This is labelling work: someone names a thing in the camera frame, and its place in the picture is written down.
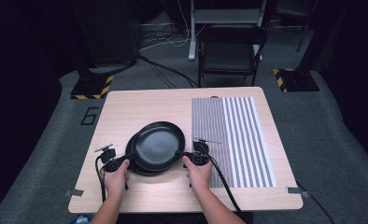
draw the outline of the chair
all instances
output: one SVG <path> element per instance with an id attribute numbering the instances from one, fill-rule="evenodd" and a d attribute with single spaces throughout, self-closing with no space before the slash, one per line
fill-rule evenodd
<path id="1" fill-rule="evenodd" d="M 257 75 L 268 34 L 258 26 L 209 25 L 198 35 L 198 86 L 204 74 Z M 258 45 L 254 52 L 253 45 Z"/>
<path id="2" fill-rule="evenodd" d="M 268 27 L 272 15 L 302 21 L 304 23 L 304 28 L 302 30 L 303 35 L 297 49 L 297 52 L 299 52 L 317 4 L 318 0 L 270 0 L 267 2 L 265 7 L 262 27 L 265 29 Z"/>

